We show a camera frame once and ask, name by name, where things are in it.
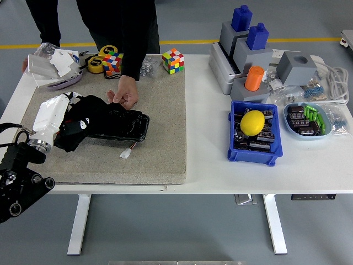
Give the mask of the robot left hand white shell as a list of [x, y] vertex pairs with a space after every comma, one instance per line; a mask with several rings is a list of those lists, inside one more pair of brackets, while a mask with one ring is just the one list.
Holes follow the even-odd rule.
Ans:
[[69, 103], [72, 99], [79, 97], [81, 95], [76, 92], [68, 92], [41, 103], [33, 124], [35, 133], [30, 139], [39, 140], [53, 146], [54, 137], [59, 132]]

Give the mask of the person's left hand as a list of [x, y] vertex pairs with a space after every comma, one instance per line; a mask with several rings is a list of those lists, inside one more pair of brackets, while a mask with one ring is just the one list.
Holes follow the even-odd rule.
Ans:
[[118, 83], [117, 92], [109, 90], [106, 94], [109, 103], [119, 103], [124, 109], [130, 110], [138, 102], [136, 80], [122, 75]]

